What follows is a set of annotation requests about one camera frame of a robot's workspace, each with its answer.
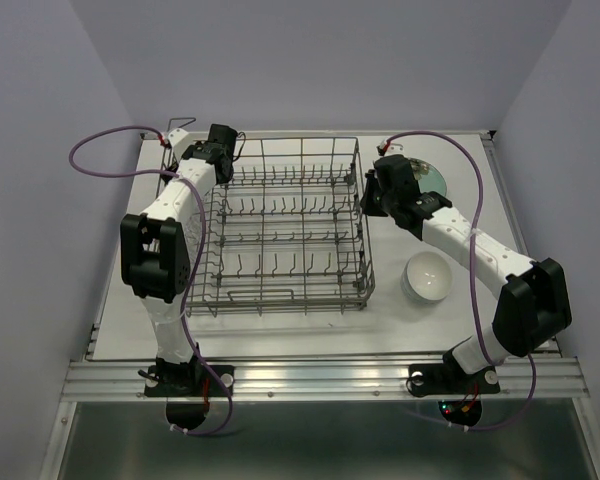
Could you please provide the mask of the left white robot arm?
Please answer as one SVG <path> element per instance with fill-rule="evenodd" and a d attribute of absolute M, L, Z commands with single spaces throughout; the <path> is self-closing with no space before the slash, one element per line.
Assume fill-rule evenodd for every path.
<path fill-rule="evenodd" d="M 141 213 L 121 221 L 121 278 L 141 300 L 157 341 L 154 364 L 139 373 L 148 397 L 194 396 L 210 379 L 185 325 L 186 297 L 207 237 L 204 200 L 233 178 L 238 138 L 221 124 L 204 140 L 171 130 L 162 141 L 171 157 L 160 174 L 163 189 Z"/>

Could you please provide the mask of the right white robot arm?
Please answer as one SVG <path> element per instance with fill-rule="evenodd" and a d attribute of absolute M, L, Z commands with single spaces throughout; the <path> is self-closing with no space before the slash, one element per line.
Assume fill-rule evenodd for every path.
<path fill-rule="evenodd" d="M 510 250 L 473 227 L 443 195 L 423 192 L 402 155 L 375 161 L 366 175 L 365 215 L 390 217 L 418 240 L 437 248 L 496 298 L 493 321 L 448 350 L 441 362 L 417 366 L 415 396 L 452 393 L 511 356 L 522 358 L 572 323 L 563 267 Z"/>

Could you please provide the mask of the white ribbed bowl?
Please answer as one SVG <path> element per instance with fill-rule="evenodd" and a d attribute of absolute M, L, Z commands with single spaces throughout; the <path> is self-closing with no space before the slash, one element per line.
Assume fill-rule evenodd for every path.
<path fill-rule="evenodd" d="M 448 262 L 434 252 L 413 255 L 401 275 L 405 296 L 415 302 L 436 304 L 447 298 L 452 290 L 453 275 Z"/>

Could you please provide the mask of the light green flower plate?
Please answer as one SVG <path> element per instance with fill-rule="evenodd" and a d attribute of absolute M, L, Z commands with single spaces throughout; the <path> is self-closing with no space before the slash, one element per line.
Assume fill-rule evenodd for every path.
<path fill-rule="evenodd" d="M 409 158 L 409 163 L 421 192 L 436 192 L 442 196 L 447 195 L 446 181 L 438 169 L 432 164 L 416 158 Z"/>

